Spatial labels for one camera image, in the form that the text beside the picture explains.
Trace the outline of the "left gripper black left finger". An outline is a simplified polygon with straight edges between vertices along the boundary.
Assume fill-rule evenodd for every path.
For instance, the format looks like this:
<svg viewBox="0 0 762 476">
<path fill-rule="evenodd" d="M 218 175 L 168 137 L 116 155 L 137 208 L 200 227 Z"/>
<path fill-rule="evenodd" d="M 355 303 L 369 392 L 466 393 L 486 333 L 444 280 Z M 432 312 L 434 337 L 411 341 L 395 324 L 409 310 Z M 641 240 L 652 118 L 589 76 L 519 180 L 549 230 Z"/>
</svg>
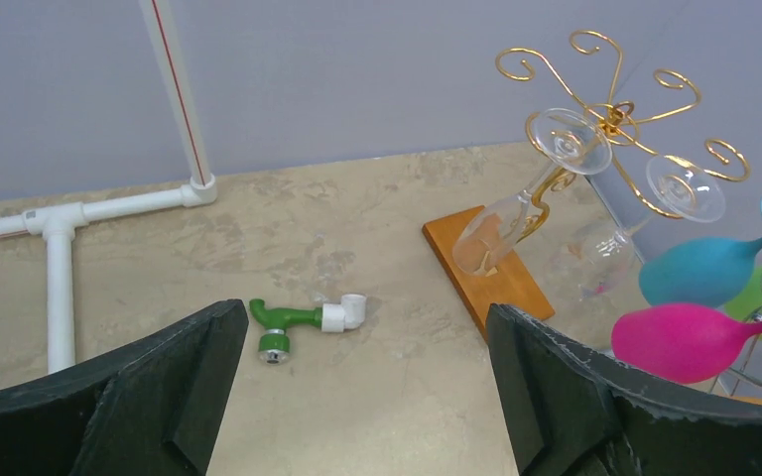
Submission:
<svg viewBox="0 0 762 476">
<path fill-rule="evenodd" d="M 0 475 L 202 475 L 248 329 L 239 299 L 0 390 Z"/>
</svg>

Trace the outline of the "pink wine glass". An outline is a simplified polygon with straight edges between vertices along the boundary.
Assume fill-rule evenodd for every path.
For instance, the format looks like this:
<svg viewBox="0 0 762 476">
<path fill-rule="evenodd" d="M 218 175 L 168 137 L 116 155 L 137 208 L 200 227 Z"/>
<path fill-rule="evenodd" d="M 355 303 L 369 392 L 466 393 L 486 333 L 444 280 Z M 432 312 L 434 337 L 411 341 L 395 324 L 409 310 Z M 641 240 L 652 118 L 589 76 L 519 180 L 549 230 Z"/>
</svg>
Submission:
<svg viewBox="0 0 762 476">
<path fill-rule="evenodd" d="M 729 369 L 746 341 L 760 334 L 762 321 L 745 323 L 704 305 L 679 302 L 622 315 L 610 340 L 617 359 L 691 384 Z"/>
</svg>

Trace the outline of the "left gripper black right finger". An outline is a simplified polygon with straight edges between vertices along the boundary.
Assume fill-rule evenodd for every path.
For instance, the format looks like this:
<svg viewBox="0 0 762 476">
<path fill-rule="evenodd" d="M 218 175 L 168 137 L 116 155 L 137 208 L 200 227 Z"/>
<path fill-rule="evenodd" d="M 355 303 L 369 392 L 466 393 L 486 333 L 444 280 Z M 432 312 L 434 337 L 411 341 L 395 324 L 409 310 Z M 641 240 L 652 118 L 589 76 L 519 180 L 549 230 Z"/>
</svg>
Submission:
<svg viewBox="0 0 762 476">
<path fill-rule="evenodd" d="M 522 475 L 762 475 L 762 406 L 652 376 L 509 304 L 488 347 Z"/>
</svg>

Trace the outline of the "blue wine glass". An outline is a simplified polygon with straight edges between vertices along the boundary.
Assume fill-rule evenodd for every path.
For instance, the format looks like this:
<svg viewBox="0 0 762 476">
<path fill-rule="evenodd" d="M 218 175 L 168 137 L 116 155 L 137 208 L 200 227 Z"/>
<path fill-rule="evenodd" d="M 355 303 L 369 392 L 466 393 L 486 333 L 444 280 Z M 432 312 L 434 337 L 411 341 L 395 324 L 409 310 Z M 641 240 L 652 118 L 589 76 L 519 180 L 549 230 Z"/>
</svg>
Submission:
<svg viewBox="0 0 762 476">
<path fill-rule="evenodd" d="M 650 305 L 684 302 L 719 307 L 743 291 L 761 251 L 762 237 L 689 240 L 645 263 L 638 276 L 639 290 Z"/>
</svg>

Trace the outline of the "green faucet with white elbow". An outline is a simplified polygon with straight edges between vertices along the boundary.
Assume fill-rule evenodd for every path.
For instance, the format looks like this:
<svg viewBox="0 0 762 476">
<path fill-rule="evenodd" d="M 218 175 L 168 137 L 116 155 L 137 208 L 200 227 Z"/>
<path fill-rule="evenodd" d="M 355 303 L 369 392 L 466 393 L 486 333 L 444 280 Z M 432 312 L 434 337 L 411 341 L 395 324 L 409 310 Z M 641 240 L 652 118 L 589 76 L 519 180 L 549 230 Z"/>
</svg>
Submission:
<svg viewBox="0 0 762 476">
<path fill-rule="evenodd" d="M 324 303 L 313 309 L 288 307 L 268 308 L 260 298 L 248 302 L 252 317 L 263 328 L 259 339 L 260 359 L 269 365 L 279 365 L 289 359 L 291 341 L 288 330 L 309 325 L 323 333 L 343 333 L 360 327 L 366 317 L 367 296 L 343 295 L 339 303 Z"/>
</svg>

